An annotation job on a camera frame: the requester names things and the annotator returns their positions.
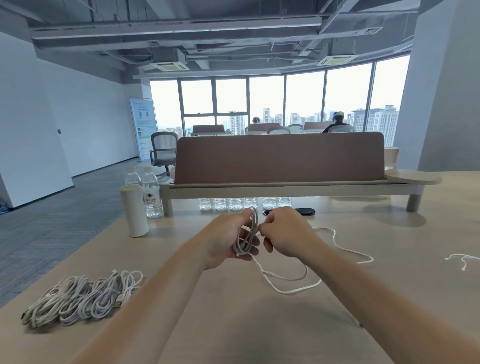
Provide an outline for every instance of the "ceiling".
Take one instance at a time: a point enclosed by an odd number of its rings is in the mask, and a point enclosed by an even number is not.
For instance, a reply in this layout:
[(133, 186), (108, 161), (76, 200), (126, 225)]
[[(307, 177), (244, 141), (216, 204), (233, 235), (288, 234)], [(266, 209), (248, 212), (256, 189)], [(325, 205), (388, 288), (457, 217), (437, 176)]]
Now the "ceiling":
[[(441, 0), (0, 0), (26, 17), (42, 51), (121, 61), (134, 78), (269, 74), (320, 69), (409, 50), (420, 9)], [(178, 49), (190, 69), (150, 63)]]

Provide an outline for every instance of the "hand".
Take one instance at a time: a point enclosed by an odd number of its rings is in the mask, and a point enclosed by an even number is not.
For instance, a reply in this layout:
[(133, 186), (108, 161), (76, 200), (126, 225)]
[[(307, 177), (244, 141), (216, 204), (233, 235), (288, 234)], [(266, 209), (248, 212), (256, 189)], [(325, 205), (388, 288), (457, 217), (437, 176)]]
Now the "hand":
[(269, 253), (275, 248), (283, 255), (300, 260), (308, 255), (312, 244), (322, 242), (307, 220), (291, 207), (270, 212), (258, 230), (265, 237), (264, 246)]
[[(258, 249), (252, 247), (250, 254), (237, 256), (232, 245), (237, 241), (237, 235), (240, 229), (240, 238), (246, 238), (248, 230), (242, 228), (252, 226), (252, 211), (246, 208), (241, 214), (220, 215), (200, 231), (193, 240), (205, 244), (207, 253), (207, 263), (205, 269), (218, 267), (227, 258), (237, 258), (241, 260), (252, 260), (251, 255), (258, 255)], [(253, 245), (259, 246), (260, 240), (255, 236)]]

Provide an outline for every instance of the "tangled white cord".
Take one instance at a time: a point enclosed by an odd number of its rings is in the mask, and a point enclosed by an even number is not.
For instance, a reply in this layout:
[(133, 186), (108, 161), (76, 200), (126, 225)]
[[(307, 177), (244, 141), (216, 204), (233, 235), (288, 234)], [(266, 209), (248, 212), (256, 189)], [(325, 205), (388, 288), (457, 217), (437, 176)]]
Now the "tangled white cord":
[[(253, 245), (253, 239), (255, 238), (256, 235), (260, 234), (258, 232), (258, 212), (253, 207), (251, 207), (251, 210), (252, 210), (252, 228), (250, 229), (250, 231), (247, 234), (247, 236), (245, 237), (245, 239), (240, 238), (240, 230), (239, 230), (239, 233), (238, 233), (238, 236), (237, 236), (237, 241), (232, 246), (233, 251), (237, 254), (237, 256), (249, 254), (250, 250), (252, 248), (252, 245)], [(365, 258), (368, 258), (368, 260), (365, 260), (365, 261), (362, 261), (362, 262), (357, 262), (357, 264), (366, 264), (366, 263), (371, 263), (371, 262), (374, 261), (374, 259), (367, 254), (356, 252), (354, 250), (350, 250), (350, 249), (346, 249), (346, 248), (342, 248), (340, 245), (338, 245), (336, 243), (336, 240), (335, 240), (336, 231), (334, 229), (324, 228), (324, 227), (314, 227), (313, 229), (314, 230), (328, 230), (328, 231), (333, 232), (333, 243), (338, 249), (341, 249), (345, 252), (361, 255), (361, 256), (364, 256)], [(277, 291), (280, 294), (296, 294), (296, 293), (299, 293), (299, 292), (302, 292), (302, 291), (309, 290), (310, 288), (317, 287), (320, 283), (322, 283), (322, 280), (320, 279), (317, 283), (312, 284), (310, 286), (296, 288), (296, 289), (291, 290), (291, 291), (281, 291), (277, 287), (275, 287), (275, 285), (270, 281), (270, 279), (268, 279), (268, 277), (273, 277), (273, 278), (278, 278), (278, 279), (281, 279), (281, 280), (287, 280), (287, 281), (290, 281), (290, 282), (295, 282), (295, 281), (302, 280), (302, 279), (307, 277), (308, 267), (305, 264), (302, 263), (303, 266), (305, 267), (305, 274), (300, 278), (289, 279), (289, 278), (281, 277), (281, 276), (279, 276), (275, 273), (264, 270), (262, 268), (262, 265), (258, 262), (257, 259), (255, 259), (255, 257), (253, 255), (252, 255), (252, 258), (253, 258), (254, 262), (258, 265), (260, 270), (262, 271), (262, 273), (264, 275), (264, 278), (267, 280), (268, 284), (275, 291)]]
[(126, 270), (120, 274), (114, 270), (109, 278), (95, 282), (87, 276), (62, 279), (24, 312), (22, 323), (36, 329), (57, 320), (70, 326), (80, 319), (102, 319), (112, 308), (126, 304), (142, 279), (142, 272)]
[(449, 256), (448, 258), (445, 258), (445, 260), (450, 260), (452, 257), (454, 256), (461, 256), (462, 257), (462, 262), (463, 262), (463, 267), (462, 267), (462, 270), (465, 272), (467, 270), (467, 262), (465, 261), (465, 259), (476, 259), (476, 260), (480, 260), (479, 257), (477, 256), (473, 256), (473, 255), (467, 255), (467, 254), (452, 254), (451, 256)]

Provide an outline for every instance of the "bottle label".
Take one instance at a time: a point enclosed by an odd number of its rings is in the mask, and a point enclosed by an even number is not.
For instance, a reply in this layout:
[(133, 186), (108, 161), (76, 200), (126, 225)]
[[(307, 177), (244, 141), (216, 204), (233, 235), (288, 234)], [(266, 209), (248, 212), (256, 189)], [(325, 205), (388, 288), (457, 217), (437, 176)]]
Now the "bottle label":
[(158, 205), (160, 203), (160, 191), (144, 191), (145, 205)]

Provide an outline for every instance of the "sky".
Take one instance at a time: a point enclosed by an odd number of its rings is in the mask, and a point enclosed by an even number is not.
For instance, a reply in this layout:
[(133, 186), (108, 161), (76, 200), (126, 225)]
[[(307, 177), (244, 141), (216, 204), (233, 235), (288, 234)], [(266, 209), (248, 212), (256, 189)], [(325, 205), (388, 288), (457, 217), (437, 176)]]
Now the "sky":
[[(371, 108), (386, 105), (400, 107), (410, 56), (377, 63), (373, 83)], [(345, 116), (356, 109), (364, 109), (370, 82), (372, 64), (345, 67), (328, 72), (325, 112), (343, 111)], [(324, 72), (287, 76), (286, 117), (297, 112), (301, 117), (322, 111)], [(181, 127), (180, 100), (177, 81), (152, 81), (152, 97), (159, 128)], [(218, 112), (246, 112), (246, 80), (217, 80)], [(210, 80), (182, 81), (183, 104), (186, 114), (212, 113)], [(250, 78), (251, 117), (263, 117), (269, 108), (271, 116), (283, 114), (284, 76)], [(213, 117), (185, 118), (185, 126), (214, 124)]]

